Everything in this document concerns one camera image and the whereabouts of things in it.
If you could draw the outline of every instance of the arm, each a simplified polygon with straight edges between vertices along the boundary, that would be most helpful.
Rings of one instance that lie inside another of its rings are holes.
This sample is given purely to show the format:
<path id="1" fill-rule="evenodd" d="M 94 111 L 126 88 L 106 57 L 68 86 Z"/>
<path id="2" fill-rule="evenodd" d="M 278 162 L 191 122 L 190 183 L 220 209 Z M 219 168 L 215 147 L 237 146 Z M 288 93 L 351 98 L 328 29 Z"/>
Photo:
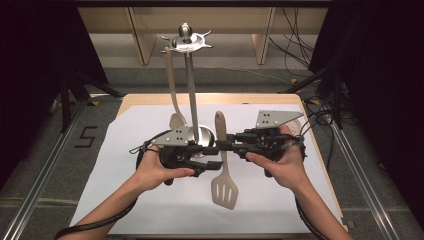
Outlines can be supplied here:
<path id="1" fill-rule="evenodd" d="M 291 134 L 286 125 L 282 125 L 280 129 L 283 134 Z M 288 148 L 278 162 L 254 153 L 247 153 L 246 157 L 268 170 L 278 184 L 294 193 L 311 224 L 324 236 L 329 239 L 352 239 L 328 209 L 306 175 L 299 147 Z"/>
<path id="2" fill-rule="evenodd" d="M 157 151 L 158 147 L 151 146 L 150 149 Z M 194 171 L 187 168 L 166 169 L 160 163 L 158 153 L 154 151 L 147 151 L 144 154 L 143 160 L 141 161 L 137 171 L 130 178 L 128 178 L 112 195 L 110 195 L 106 200 L 104 200 L 99 206 L 97 206 L 93 211 L 91 211 L 75 225 L 93 223 L 109 218 L 124 210 L 140 194 L 156 188 L 163 181 L 171 178 L 191 176 L 193 174 Z M 107 226 L 89 231 L 72 233 L 63 236 L 60 239 L 104 239 L 113 225 L 114 224 L 109 224 Z"/>

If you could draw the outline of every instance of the gray floor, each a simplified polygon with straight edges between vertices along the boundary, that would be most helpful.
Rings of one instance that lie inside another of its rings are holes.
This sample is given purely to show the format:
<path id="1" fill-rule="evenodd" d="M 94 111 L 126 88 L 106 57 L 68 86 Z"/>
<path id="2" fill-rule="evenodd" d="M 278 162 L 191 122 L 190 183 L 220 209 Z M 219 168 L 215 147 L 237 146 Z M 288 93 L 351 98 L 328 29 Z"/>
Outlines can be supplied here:
<path id="1" fill-rule="evenodd" d="M 281 36 L 272 36 L 277 43 L 285 46 Z M 140 66 L 134 42 L 129 35 L 92 35 L 100 60 L 113 88 L 125 93 L 167 92 L 164 61 L 160 50 L 166 42 L 158 40 L 149 65 Z M 269 92 L 287 89 L 282 81 L 293 78 L 301 80 L 285 70 L 284 55 L 270 45 L 264 65 L 257 65 L 251 38 L 248 35 L 210 35 L 207 40 L 213 49 L 194 54 L 196 90 L 198 92 Z M 316 36 L 304 36 L 313 45 Z M 177 76 L 177 92 L 186 92 L 184 61 L 174 54 Z M 310 74 L 292 58 L 287 66 L 295 73 Z M 277 77 L 263 77 L 234 69 L 249 69 L 254 73 Z M 302 99 L 314 94 L 317 83 L 299 92 Z M 91 93 L 100 93 L 88 86 Z M 66 148 L 38 204 L 29 219 L 20 239 L 52 239 L 54 234 L 68 225 L 76 209 L 98 150 L 104 139 L 108 124 L 113 121 L 120 101 L 101 100 L 97 105 L 87 105 L 75 125 Z M 95 137 L 90 148 L 75 148 L 86 145 L 87 139 L 80 139 L 85 127 Z M 16 168 L 0 192 L 0 233 L 4 233 L 16 214 L 23 198 L 30 191 L 44 162 L 59 137 L 61 130 L 60 106 L 45 120 L 28 157 Z M 400 239 L 424 239 L 424 233 L 394 187 L 387 173 L 377 167 L 378 158 L 360 126 L 344 124 L 344 133 L 351 143 L 367 177 L 369 178 L 385 210 L 388 212 Z M 313 129 L 323 159 L 327 159 L 331 132 L 327 126 L 317 125 Z M 355 239 L 384 239 L 367 203 L 346 163 L 340 147 L 335 143 L 331 157 L 329 176 L 341 206 L 349 232 Z"/>

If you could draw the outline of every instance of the spinning top of utensil holder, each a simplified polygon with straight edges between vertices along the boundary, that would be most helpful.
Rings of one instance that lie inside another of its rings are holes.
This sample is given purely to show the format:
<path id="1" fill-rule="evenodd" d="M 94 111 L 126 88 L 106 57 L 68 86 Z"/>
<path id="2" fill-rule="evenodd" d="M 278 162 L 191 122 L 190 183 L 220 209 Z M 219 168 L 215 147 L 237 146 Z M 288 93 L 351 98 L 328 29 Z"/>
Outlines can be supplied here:
<path id="1" fill-rule="evenodd" d="M 178 28 L 178 36 L 175 36 L 171 39 L 165 38 L 163 36 L 162 38 L 170 41 L 169 50 L 179 53 L 192 53 L 204 47 L 212 47 L 205 43 L 205 36 L 209 35 L 210 33 L 211 31 L 205 34 L 193 33 L 191 26 L 187 23 L 183 23 Z"/>

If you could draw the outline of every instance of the white sheet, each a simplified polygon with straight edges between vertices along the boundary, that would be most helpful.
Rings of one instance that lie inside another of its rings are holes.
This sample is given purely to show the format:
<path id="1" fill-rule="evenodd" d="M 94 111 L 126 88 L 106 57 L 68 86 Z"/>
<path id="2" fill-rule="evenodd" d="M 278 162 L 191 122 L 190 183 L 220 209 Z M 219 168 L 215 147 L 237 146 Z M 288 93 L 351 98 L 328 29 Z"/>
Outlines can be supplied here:
<path id="1" fill-rule="evenodd" d="M 180 109 L 191 124 L 188 105 Z M 301 111 L 296 104 L 232 104 L 199 105 L 199 124 L 215 129 L 217 110 L 224 113 L 227 132 L 243 132 L 255 127 L 259 110 Z M 169 128 L 172 106 L 133 106 L 109 125 L 96 165 L 81 196 L 71 225 L 75 224 L 133 172 L 136 155 L 128 150 Z M 306 171 L 333 214 L 339 219 L 334 202 L 311 136 L 305 136 Z M 220 161 L 220 156 L 208 156 L 202 161 Z M 121 219 L 110 234 L 249 234 L 305 233 L 309 230 L 299 218 L 291 191 L 279 186 L 273 178 L 264 176 L 263 169 L 228 153 L 229 169 L 239 189 L 234 210 L 212 202 L 210 183 L 221 173 L 206 171 L 199 178 L 176 179 L 172 186 L 160 185 L 140 196 L 134 209 Z"/>

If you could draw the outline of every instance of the forearm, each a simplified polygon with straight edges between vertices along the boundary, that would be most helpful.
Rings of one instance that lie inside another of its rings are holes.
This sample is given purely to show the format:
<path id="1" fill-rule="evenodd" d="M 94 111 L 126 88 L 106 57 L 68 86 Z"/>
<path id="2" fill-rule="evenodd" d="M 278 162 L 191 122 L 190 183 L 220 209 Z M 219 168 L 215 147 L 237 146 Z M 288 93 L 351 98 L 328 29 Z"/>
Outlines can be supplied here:
<path id="1" fill-rule="evenodd" d="M 352 239 L 328 209 L 309 179 L 294 189 L 293 193 L 309 222 L 324 236 L 328 239 Z"/>
<path id="2" fill-rule="evenodd" d="M 83 225 L 98 222 L 110 218 L 128 207 L 142 193 L 138 189 L 133 178 L 125 181 L 112 195 L 104 200 L 99 206 L 91 211 L 87 216 L 77 222 L 75 225 Z M 104 239 L 114 223 L 104 227 L 72 233 L 60 238 L 61 240 L 69 239 Z"/>

